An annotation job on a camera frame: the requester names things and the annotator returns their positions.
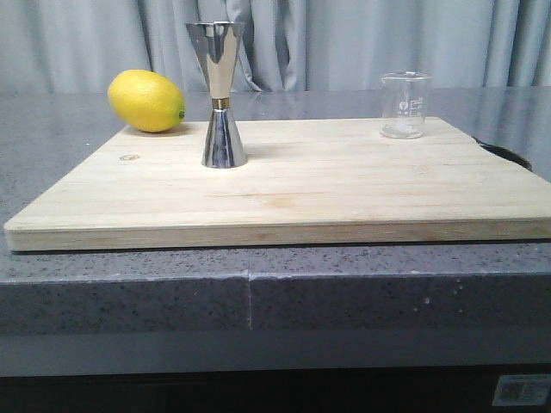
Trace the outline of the yellow lemon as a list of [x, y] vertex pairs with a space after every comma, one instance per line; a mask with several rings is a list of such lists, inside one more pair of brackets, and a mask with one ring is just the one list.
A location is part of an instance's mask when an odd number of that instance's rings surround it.
[[185, 115], [181, 90], [167, 77], [153, 71], [121, 72], [108, 86], [108, 101], [129, 126], [148, 133], [178, 126]]

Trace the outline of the clear glass beaker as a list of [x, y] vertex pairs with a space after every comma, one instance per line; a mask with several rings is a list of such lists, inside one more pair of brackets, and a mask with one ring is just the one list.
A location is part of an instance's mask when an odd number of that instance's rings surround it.
[[431, 75], [419, 71], [395, 71], [381, 76], [383, 136], [417, 139], [423, 135], [431, 80]]

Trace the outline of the steel double jigger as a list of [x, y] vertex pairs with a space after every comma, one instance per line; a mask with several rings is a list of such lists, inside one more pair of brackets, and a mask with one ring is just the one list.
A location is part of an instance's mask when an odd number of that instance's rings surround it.
[[244, 25], [240, 22], [188, 22], [195, 56], [211, 96], [202, 165], [230, 169], [246, 164], [246, 155], [233, 119], [230, 92]]

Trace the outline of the white QR code label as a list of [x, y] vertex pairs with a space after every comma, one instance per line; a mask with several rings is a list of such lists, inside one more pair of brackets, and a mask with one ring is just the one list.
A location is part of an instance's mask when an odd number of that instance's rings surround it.
[[500, 375], [493, 395], [492, 406], [542, 406], [550, 394], [550, 375]]

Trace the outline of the grey curtain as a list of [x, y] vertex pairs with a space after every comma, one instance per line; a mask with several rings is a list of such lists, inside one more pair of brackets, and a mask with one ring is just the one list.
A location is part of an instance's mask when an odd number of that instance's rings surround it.
[[1, 91], [100, 93], [126, 69], [205, 88], [186, 26], [245, 27], [233, 87], [376, 89], [392, 71], [438, 88], [547, 86], [547, 1], [4, 1]]

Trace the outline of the wooden cutting board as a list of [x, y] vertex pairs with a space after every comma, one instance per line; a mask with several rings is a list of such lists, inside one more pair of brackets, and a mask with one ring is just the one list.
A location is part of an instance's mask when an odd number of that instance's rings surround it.
[[4, 227], [13, 251], [546, 239], [550, 185], [436, 117], [241, 121], [246, 164], [201, 164], [207, 126], [125, 127]]

